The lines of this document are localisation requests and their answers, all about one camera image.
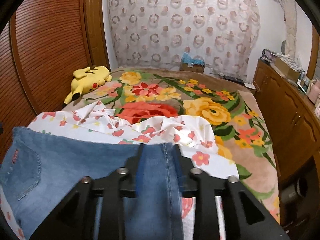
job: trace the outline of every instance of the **black metal frame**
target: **black metal frame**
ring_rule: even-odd
[[[82,178],[36,229],[30,240],[92,239],[97,199],[103,196],[99,240],[125,240],[123,197],[136,197],[135,176],[143,148],[109,176]],[[196,198],[193,240],[220,240],[216,196],[221,196],[228,240],[288,240],[269,211],[234,176],[211,177],[183,157],[176,145],[183,197]]]

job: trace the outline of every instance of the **denim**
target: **denim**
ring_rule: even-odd
[[[138,148],[14,128],[0,183],[26,239],[83,176],[108,176]],[[128,240],[183,239],[176,156],[172,144],[144,145],[137,171],[138,197],[124,199]]]

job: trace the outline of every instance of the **box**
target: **box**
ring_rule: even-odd
[[[275,65],[281,71],[281,73],[285,75],[287,79],[292,79],[294,82],[298,81],[300,72],[295,72],[286,63],[284,63],[279,57],[276,58]]]
[[[191,72],[203,74],[204,66],[198,65],[198,64],[193,64],[193,66],[188,66],[188,63],[182,63],[182,61],[181,61],[180,70],[191,71]]]

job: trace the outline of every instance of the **yellow plush toy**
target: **yellow plush toy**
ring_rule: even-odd
[[[105,82],[112,80],[110,71],[104,66],[78,69],[74,71],[73,76],[75,78],[71,82],[71,92],[64,100],[63,107],[78,99],[81,95],[89,93],[97,89],[98,86],[104,85]]]

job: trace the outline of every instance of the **jeans seam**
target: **jeans seam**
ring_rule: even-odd
[[[171,197],[171,185],[170,185],[170,171],[169,171],[169,161],[168,161],[168,151],[166,144],[164,144],[165,158],[167,160],[167,171],[168,171],[168,190],[169,190],[169,201],[170,201],[170,214],[169,223],[171,228],[171,239],[174,240],[173,228],[172,228],[172,197]]]

